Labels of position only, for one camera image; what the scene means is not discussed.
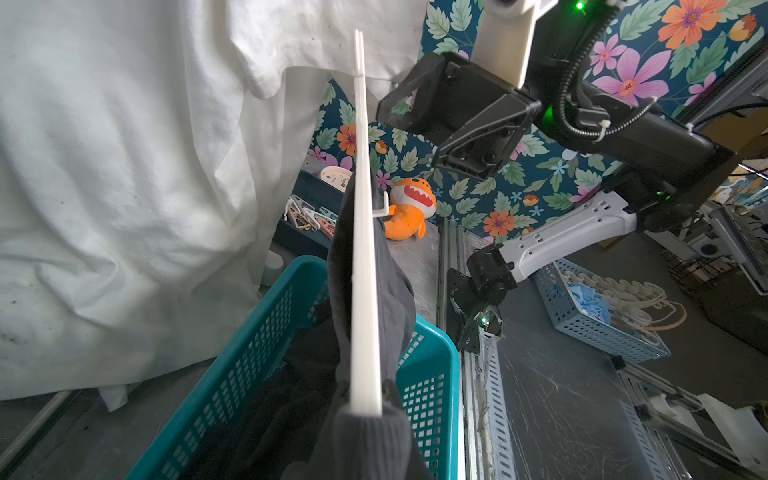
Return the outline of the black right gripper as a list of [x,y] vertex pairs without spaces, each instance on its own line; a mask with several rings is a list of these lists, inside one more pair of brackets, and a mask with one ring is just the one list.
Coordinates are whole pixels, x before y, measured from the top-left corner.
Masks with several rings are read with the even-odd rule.
[[436,146],[432,166],[486,180],[510,159],[541,102],[453,52],[424,54],[376,121]]

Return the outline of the plain white t-shirt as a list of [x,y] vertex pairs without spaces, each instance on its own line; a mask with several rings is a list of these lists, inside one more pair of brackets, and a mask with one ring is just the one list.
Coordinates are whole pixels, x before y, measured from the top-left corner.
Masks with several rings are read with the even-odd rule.
[[216,356],[257,302],[331,79],[375,97],[423,1],[5,1],[1,396]]

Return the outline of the dark grey t-shirt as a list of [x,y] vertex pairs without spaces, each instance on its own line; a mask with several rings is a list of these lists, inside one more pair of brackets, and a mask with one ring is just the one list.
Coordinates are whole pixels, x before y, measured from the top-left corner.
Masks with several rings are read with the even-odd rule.
[[414,331],[411,282],[386,251],[374,220],[380,417],[350,411],[354,189],[348,185],[328,255],[329,297],[318,324],[295,336],[284,365],[247,400],[233,424],[212,427],[184,479],[429,479],[395,383]]

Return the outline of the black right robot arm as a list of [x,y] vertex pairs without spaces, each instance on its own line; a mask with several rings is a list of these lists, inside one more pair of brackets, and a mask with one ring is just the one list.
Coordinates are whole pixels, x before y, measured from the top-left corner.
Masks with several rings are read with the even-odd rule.
[[618,70],[633,94],[585,82],[598,38],[620,1],[490,1],[469,58],[425,54],[381,102],[380,123],[432,142],[432,164],[484,180],[497,174],[530,127],[568,149],[617,160],[619,171],[564,216],[522,238],[473,253],[447,272],[439,312],[459,350],[477,352],[488,307],[541,268],[637,230],[662,232],[691,218],[734,169],[734,153],[665,119],[662,89]]

